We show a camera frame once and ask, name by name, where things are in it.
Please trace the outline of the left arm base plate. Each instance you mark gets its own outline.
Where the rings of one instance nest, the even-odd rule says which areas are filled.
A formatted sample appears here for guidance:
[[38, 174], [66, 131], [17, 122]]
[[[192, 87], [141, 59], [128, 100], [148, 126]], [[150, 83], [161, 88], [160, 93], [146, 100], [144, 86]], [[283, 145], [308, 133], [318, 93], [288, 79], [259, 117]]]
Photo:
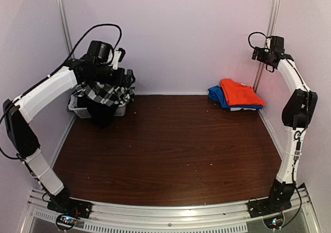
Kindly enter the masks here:
[[79, 219], [89, 219], [92, 203], [88, 201], [72, 199], [68, 189], [63, 189], [57, 195], [49, 194], [49, 197], [50, 201], [47, 205], [49, 210], [70, 215], [72, 217], [78, 217]]

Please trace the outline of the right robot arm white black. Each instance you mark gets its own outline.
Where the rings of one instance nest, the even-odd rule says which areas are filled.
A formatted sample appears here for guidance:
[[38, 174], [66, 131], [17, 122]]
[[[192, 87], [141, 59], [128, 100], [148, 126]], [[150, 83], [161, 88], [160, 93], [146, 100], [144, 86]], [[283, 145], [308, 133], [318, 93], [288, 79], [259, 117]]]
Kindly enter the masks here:
[[318, 95], [306, 84], [292, 56], [285, 53], [284, 38], [260, 34], [265, 37], [265, 46], [250, 45], [253, 48], [252, 59], [271, 67], [270, 72], [279, 71], [292, 93], [281, 115], [288, 136], [287, 145], [269, 196], [263, 201], [268, 212], [276, 213], [290, 202], [295, 192], [302, 143], [311, 122]]

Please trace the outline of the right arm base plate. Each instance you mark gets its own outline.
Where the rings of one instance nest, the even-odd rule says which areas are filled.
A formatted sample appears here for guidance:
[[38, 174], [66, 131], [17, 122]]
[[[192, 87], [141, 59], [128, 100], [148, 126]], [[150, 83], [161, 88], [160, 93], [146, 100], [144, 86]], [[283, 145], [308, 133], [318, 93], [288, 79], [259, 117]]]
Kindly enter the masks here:
[[292, 208], [290, 198], [283, 194], [271, 194], [267, 198], [250, 198], [246, 203], [251, 218], [280, 213], [282, 210]]

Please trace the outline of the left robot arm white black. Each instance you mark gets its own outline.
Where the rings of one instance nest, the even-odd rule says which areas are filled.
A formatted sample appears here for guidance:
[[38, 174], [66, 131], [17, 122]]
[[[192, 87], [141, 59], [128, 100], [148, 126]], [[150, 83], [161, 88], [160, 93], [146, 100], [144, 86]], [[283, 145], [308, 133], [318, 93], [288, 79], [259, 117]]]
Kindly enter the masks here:
[[133, 100], [136, 81], [131, 69], [120, 68], [126, 51], [93, 40], [80, 59], [69, 58], [54, 73], [14, 100], [3, 103], [6, 131], [20, 159], [35, 179], [54, 199], [62, 214], [74, 210], [69, 189], [47, 163], [37, 136], [30, 127], [33, 118], [63, 93], [74, 89], [73, 96], [83, 103], [93, 120], [106, 126], [119, 107]]

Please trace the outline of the orange t-shirt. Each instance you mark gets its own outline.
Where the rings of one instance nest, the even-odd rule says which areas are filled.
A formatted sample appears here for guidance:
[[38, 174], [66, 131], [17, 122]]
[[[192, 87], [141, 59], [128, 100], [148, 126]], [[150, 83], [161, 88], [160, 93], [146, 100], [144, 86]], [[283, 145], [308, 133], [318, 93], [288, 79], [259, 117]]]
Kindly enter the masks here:
[[250, 86], [234, 82], [232, 79], [222, 79], [220, 86], [229, 106], [265, 106], [265, 101]]

